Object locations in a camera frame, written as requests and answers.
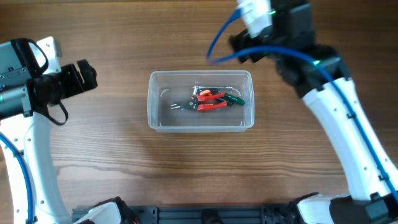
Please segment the green handled screwdriver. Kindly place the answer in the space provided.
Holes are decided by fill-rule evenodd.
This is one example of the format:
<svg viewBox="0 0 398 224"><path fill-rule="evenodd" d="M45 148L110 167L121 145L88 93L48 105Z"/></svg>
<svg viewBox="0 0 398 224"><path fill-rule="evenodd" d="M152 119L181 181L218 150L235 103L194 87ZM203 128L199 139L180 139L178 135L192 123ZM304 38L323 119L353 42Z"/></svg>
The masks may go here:
<svg viewBox="0 0 398 224"><path fill-rule="evenodd" d="M221 98L216 99L217 102L226 102L228 106L232 106L234 104L237 105L245 105L245 101L237 96L233 96L230 94L225 93L224 96L222 96Z"/></svg>

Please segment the small silver wrench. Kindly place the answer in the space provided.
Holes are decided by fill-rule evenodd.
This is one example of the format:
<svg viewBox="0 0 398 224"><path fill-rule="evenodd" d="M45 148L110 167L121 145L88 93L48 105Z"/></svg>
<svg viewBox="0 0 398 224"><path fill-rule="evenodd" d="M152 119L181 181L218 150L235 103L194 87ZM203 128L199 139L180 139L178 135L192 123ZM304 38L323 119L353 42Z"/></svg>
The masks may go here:
<svg viewBox="0 0 398 224"><path fill-rule="evenodd" d="M215 89L217 89L217 90L219 90L219 89L232 90L233 87L231 87L231 86L198 86L198 85L195 85L193 87L193 94L196 95L199 92L201 92L202 90L215 90Z"/></svg>

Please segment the clear plastic container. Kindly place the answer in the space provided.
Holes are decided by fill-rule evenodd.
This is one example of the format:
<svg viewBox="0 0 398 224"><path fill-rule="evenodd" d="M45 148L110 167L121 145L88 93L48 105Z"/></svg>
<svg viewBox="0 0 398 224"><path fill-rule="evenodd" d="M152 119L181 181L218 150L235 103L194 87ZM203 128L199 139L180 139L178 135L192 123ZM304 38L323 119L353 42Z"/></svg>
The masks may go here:
<svg viewBox="0 0 398 224"><path fill-rule="evenodd" d="M193 87L231 86L217 94L193 94ZM245 105L217 102L224 94ZM156 71L150 75L147 96L148 125L160 133L244 132L255 122L252 77L245 70Z"/></svg>

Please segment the black orange screwdriver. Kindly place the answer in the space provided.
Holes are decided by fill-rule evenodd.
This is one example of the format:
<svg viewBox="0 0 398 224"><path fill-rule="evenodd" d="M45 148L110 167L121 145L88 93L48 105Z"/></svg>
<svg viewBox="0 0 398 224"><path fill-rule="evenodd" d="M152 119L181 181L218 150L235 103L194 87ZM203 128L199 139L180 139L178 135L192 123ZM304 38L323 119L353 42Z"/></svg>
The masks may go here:
<svg viewBox="0 0 398 224"><path fill-rule="evenodd" d="M217 88L201 88L198 90L199 95L213 95L217 93L218 93Z"/></svg>

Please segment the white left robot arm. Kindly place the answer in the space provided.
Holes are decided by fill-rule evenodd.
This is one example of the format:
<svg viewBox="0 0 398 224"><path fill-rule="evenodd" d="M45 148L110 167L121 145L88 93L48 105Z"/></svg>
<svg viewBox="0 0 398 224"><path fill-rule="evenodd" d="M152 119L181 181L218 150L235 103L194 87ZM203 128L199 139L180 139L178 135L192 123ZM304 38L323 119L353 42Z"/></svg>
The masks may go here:
<svg viewBox="0 0 398 224"><path fill-rule="evenodd" d="M137 223L119 197L100 202L82 217L67 210L50 151L49 108L97 87L86 61L60 65L53 37L1 44L1 149L6 160L15 223Z"/></svg>

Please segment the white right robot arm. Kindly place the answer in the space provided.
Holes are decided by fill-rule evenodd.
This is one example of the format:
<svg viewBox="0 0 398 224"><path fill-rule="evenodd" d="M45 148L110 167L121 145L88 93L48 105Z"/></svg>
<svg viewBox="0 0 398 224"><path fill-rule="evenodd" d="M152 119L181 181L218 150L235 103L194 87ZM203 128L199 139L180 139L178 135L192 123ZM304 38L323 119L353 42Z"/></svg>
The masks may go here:
<svg viewBox="0 0 398 224"><path fill-rule="evenodd" d="M239 61L275 61L283 80L314 114L345 173L347 195L312 193L292 201L290 223L394 223L397 168L359 102L338 51L318 44L307 1L239 1L246 28L229 40Z"/></svg>

